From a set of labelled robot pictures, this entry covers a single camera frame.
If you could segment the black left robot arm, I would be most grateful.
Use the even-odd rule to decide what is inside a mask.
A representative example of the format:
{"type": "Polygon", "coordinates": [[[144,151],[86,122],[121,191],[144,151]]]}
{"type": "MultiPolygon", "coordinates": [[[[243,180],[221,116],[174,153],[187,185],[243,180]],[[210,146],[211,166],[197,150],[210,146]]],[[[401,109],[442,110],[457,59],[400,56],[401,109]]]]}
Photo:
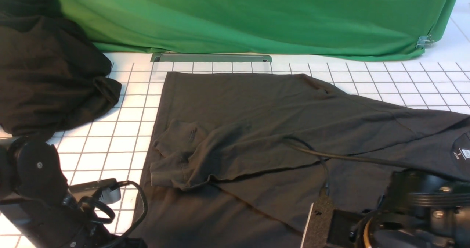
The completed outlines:
{"type": "Polygon", "coordinates": [[[1,139],[1,213],[37,248],[146,248],[130,234],[148,211],[134,181],[108,178],[70,186],[57,148],[27,136],[1,139]],[[122,235],[105,227],[121,188],[135,186],[143,203],[138,220],[122,235]]]}

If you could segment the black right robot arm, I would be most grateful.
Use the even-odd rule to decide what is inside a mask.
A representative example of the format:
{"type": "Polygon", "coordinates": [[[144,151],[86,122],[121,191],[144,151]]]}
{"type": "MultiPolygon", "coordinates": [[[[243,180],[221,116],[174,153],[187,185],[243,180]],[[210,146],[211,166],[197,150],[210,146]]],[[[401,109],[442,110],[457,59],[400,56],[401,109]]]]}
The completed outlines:
{"type": "Polygon", "coordinates": [[[396,171],[350,237],[355,248],[468,248],[469,206],[468,181],[396,171]]]}

